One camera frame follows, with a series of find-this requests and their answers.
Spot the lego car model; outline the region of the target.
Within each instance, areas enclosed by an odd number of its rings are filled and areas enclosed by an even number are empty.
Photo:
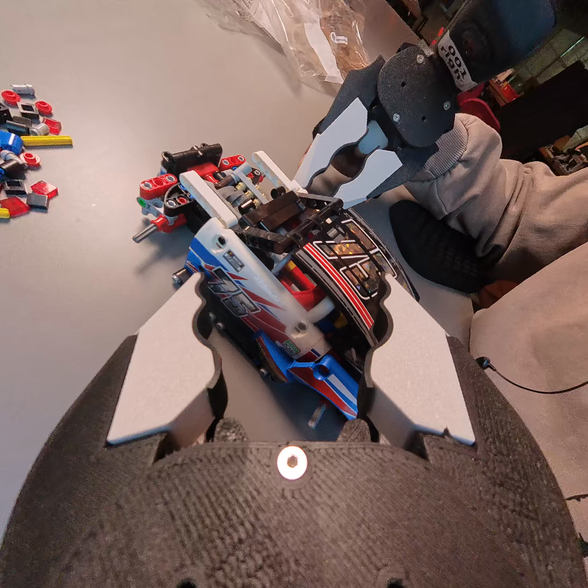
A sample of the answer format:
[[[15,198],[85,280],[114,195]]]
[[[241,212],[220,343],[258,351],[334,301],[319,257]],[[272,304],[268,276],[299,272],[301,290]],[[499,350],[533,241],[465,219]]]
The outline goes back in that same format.
[[[223,156],[218,143],[162,152],[137,202],[149,224],[134,242],[182,226],[193,233],[173,283],[203,276],[210,321],[261,373],[306,385],[357,418],[383,278],[420,297],[356,211],[307,194],[264,152],[248,162]]]

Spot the red plastic object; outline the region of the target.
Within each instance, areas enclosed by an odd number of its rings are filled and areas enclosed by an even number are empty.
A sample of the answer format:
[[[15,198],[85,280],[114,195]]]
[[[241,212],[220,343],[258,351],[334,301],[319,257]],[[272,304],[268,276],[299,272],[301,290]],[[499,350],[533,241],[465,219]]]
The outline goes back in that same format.
[[[460,99],[458,102],[460,113],[475,116],[487,124],[487,126],[495,130],[498,134],[500,133],[500,123],[485,101],[479,98],[468,98]]]

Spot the person's right forearm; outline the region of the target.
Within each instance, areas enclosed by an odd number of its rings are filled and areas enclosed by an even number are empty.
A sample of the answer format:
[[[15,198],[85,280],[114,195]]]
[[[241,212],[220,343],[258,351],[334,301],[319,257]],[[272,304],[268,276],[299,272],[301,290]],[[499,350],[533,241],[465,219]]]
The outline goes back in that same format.
[[[503,159],[498,133],[457,114],[438,151],[405,184],[434,217],[470,236],[498,278],[521,282],[566,254],[587,270],[587,169],[556,176]]]

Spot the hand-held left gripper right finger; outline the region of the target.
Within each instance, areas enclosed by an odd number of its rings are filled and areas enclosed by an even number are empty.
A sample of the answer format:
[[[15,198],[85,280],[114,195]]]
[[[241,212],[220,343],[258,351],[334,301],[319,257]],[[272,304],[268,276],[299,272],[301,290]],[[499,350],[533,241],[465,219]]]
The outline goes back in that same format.
[[[391,275],[372,331],[358,394],[358,416],[391,445],[415,434],[448,436],[473,446],[475,435],[447,333]]]

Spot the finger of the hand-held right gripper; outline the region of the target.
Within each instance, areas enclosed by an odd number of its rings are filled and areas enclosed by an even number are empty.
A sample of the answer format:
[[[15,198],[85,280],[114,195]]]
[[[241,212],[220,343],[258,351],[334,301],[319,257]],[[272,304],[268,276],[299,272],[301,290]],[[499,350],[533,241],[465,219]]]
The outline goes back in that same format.
[[[314,138],[294,180],[307,189],[316,175],[326,170],[342,148],[359,142],[367,132],[368,111],[355,99],[334,121]]]
[[[373,151],[365,159],[360,172],[338,188],[337,198],[342,201],[342,208],[352,208],[390,190],[385,185],[401,166],[401,160],[395,152],[382,149]]]

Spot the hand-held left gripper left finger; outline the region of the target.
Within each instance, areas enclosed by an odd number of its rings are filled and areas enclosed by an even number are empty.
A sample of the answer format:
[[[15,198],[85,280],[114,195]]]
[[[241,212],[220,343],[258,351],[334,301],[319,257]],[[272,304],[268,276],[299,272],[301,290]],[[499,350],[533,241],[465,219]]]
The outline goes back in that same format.
[[[222,359],[202,335],[202,275],[195,273],[138,330],[107,443],[158,433],[193,445],[224,416]]]

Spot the pile of loose lego pieces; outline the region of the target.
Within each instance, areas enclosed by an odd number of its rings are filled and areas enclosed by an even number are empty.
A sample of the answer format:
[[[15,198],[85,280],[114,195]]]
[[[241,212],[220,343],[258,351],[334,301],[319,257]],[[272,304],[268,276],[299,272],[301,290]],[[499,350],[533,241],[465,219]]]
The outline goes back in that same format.
[[[34,149],[71,148],[53,106],[39,99],[31,84],[1,88],[1,222],[33,210],[47,212],[59,189],[46,180],[27,175],[42,168]]]

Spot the clear plastic bags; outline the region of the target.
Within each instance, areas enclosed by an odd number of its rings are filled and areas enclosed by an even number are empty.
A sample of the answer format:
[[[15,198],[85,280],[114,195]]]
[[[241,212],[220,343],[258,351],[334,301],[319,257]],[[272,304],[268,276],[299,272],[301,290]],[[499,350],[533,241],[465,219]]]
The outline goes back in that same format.
[[[364,1],[201,1],[228,31],[265,34],[304,81],[342,84],[370,63],[364,48]]]

